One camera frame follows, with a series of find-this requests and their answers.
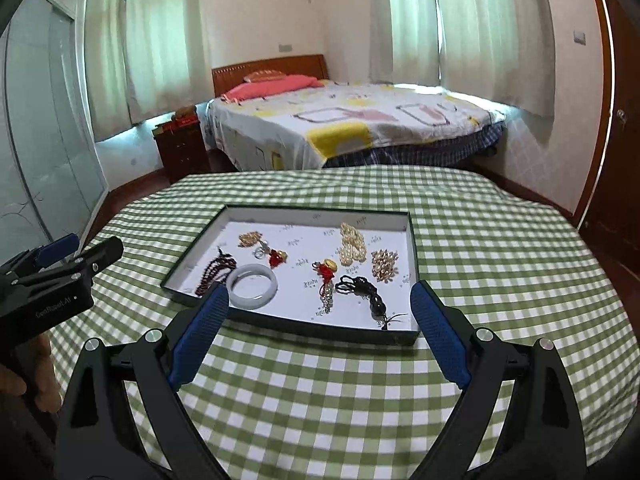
pillow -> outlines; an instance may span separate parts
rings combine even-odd
[[[258,70],[244,76],[245,83],[261,83],[263,81],[277,81],[286,78],[286,74],[280,70]]]
[[[258,97],[284,94],[303,88],[322,88],[324,85],[315,77],[308,75],[288,75],[284,79],[276,81],[264,81],[261,83],[242,83],[224,94],[226,101],[246,101]]]

silver bolt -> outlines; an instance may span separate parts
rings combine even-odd
[[[487,330],[485,328],[479,328],[478,330],[476,330],[476,336],[480,341],[485,342],[491,341],[491,339],[494,338],[494,334],[491,332],[491,330]]]
[[[542,346],[542,348],[544,348],[545,350],[553,350],[554,342],[551,341],[551,339],[547,339],[546,337],[543,337],[540,340],[540,346]]]
[[[155,343],[156,341],[160,341],[161,337],[162,337],[162,332],[157,328],[153,330],[149,330],[149,332],[145,334],[145,340],[148,341],[149,343]]]
[[[88,350],[89,352],[93,352],[96,348],[98,348],[98,346],[100,346],[100,340],[96,339],[95,337],[89,339],[89,341],[84,343],[84,349]]]

beige curtain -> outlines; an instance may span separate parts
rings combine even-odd
[[[126,0],[129,108],[137,123],[212,97],[200,0]]]
[[[436,0],[371,1],[371,79],[438,86]]]
[[[122,53],[122,3],[123,0],[86,1],[84,58],[96,142],[131,127]]]
[[[548,0],[438,0],[442,85],[553,116],[555,43]]]

door knob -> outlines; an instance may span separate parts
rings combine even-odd
[[[625,111],[624,110],[618,110],[616,115],[618,116],[618,119],[620,120],[620,123],[622,123],[622,129],[624,129],[624,127],[626,126],[626,113],[625,113]]]

jewelry tray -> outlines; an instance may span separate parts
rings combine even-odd
[[[367,247],[364,263],[340,264],[342,245],[340,224],[347,223],[362,232]],[[273,269],[278,280],[275,297],[257,310],[244,310],[232,304],[229,319],[278,332],[362,344],[413,345],[419,332],[411,313],[410,292],[417,281],[417,259],[409,213],[363,210],[302,209],[265,206],[227,205],[201,231],[162,280],[175,301],[195,306],[194,291],[207,264],[219,255],[218,248],[230,253],[238,267],[247,264],[269,266],[268,258],[256,259],[254,249],[238,246],[239,235],[258,231],[272,249],[285,251],[286,263]],[[398,252],[398,273],[389,283],[377,282],[372,275],[371,253],[387,249]],[[330,258],[338,264],[334,285],[343,275],[363,276],[377,289],[386,305],[388,317],[396,317],[382,330],[383,323],[371,315],[369,300],[353,294],[334,292],[334,306],[322,309],[319,287],[322,278],[312,268],[314,262]],[[268,287],[262,276],[241,278],[234,286],[239,296],[253,297]]]

